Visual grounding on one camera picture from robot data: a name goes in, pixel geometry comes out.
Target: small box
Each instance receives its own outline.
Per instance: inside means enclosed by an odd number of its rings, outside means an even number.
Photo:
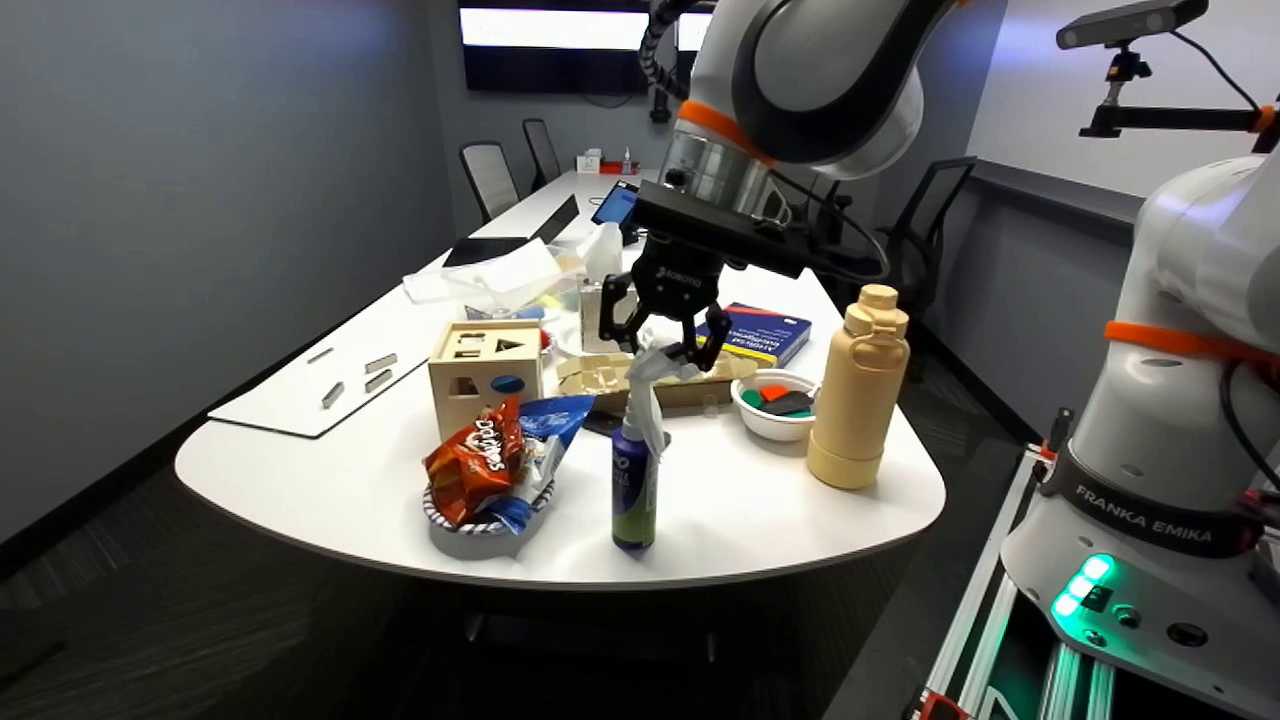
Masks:
[[[434,354],[428,359],[441,438],[498,398],[493,386],[497,374],[518,374],[527,398],[542,394],[538,340],[538,323],[446,323]]]

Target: orange package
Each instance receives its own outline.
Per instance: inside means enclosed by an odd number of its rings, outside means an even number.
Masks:
[[[452,431],[428,459],[430,504],[457,526],[518,478],[525,431],[518,394],[485,406],[476,424]]]

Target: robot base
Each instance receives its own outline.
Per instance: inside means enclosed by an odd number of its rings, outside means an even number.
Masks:
[[[1234,714],[1280,714],[1280,608],[1247,581],[1250,555],[1175,555],[1037,494],[1001,559],[1076,652]]]

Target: cable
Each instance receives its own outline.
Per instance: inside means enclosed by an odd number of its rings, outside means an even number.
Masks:
[[[1214,383],[1220,412],[1222,412],[1234,442],[1243,446],[1243,457],[1270,478],[1270,490],[1280,490],[1277,466],[1270,466],[1269,457],[1247,438],[1247,431],[1243,431],[1243,424],[1238,424],[1238,416],[1234,416],[1234,398],[1233,398],[1234,369],[1238,369],[1238,359],[1233,359],[1233,362],[1222,369],[1220,383]]]
[[[783,173],[769,173],[769,177],[778,178],[778,182],[789,182],[792,192],[816,201],[818,206],[834,206],[834,202],[829,202],[823,197],[816,197],[812,186],[794,182],[794,178],[783,177]],[[878,237],[866,230],[864,222],[855,222],[843,206],[834,206],[834,214],[874,250],[878,278],[888,278],[888,274],[891,274],[891,258],[888,258]]]
[[[1196,40],[1182,34],[1182,31],[1171,31],[1171,34],[1182,40],[1182,44],[1193,44],[1193,47],[1214,66],[1214,74],[1226,78],[1233,93],[1238,93],[1250,111],[1260,111],[1254,101],[1234,85],[1234,74],[1233,74],[1203,44],[1196,44]]]

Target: condiment bottle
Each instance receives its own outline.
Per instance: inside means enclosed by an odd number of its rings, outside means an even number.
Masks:
[[[807,473],[832,487],[870,487],[888,419],[913,359],[907,310],[891,285],[864,285],[832,337],[816,424],[807,428]]]

